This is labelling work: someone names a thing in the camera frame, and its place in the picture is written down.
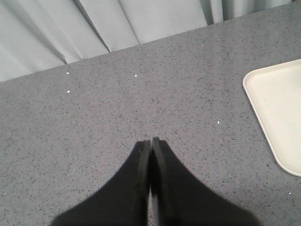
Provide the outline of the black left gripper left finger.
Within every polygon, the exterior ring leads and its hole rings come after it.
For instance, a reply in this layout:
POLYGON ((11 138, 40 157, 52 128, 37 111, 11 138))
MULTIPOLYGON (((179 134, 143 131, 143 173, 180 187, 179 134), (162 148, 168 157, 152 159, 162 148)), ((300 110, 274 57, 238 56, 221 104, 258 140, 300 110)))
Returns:
POLYGON ((136 142, 118 172, 96 193, 58 215, 53 226, 145 226, 151 142, 136 142))

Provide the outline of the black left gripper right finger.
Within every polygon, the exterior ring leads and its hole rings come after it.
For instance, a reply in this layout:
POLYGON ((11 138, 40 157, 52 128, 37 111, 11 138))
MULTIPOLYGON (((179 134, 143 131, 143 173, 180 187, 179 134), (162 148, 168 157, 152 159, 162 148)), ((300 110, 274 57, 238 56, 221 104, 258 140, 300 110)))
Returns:
POLYGON ((160 226, 258 226, 251 212, 201 183, 165 140, 152 141, 150 184, 160 226))

